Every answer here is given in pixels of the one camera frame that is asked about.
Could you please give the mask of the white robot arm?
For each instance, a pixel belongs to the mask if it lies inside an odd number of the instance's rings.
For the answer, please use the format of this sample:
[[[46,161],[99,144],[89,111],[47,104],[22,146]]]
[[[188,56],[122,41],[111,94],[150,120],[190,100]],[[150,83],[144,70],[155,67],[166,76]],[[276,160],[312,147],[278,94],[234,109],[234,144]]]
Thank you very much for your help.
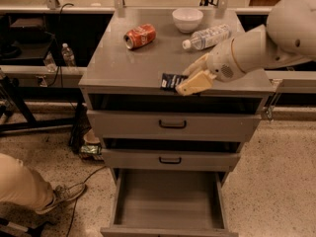
[[[221,41],[183,74],[182,96],[208,90],[215,80],[231,82],[260,69],[316,59],[316,0],[280,0],[263,25]]]

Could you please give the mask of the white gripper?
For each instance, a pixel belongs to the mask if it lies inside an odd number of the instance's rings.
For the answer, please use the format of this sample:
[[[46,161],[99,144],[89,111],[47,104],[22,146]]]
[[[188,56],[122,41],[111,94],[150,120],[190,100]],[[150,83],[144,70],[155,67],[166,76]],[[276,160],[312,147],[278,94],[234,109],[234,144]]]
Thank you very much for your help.
[[[232,43],[233,39],[220,42],[210,53],[204,54],[187,67],[183,75],[189,78],[178,85],[176,91],[182,96],[189,96],[210,89],[214,79],[230,82],[242,78],[245,73],[233,57]]]

